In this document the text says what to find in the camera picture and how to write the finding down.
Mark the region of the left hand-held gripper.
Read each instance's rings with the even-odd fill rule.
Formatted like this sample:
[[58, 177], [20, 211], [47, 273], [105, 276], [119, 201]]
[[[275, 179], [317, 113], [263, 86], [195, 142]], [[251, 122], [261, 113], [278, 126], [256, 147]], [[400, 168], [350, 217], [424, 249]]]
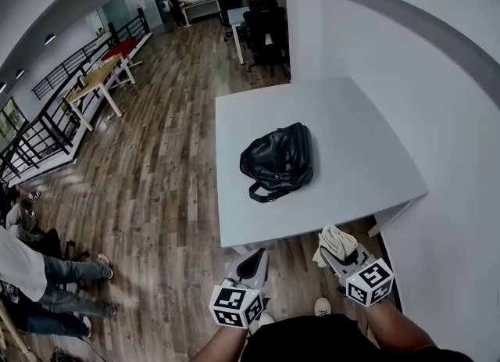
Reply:
[[[214, 286], [209, 303], [216, 324], [249, 329], [260, 318], [270, 301], [264, 289], [269, 262], [268, 250], [259, 248], [239, 256], [229, 265], [227, 278]], [[253, 281], [254, 289], [236, 281]]]

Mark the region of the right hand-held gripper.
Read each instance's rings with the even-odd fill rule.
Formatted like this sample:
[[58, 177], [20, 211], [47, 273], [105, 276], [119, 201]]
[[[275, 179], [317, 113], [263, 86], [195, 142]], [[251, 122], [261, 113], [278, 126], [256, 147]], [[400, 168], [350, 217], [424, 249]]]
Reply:
[[319, 246], [312, 260], [337, 276], [349, 303], [370, 307], [390, 294], [393, 272], [382, 258], [376, 259], [363, 244], [357, 245], [354, 254], [355, 263], [344, 266], [329, 249]]

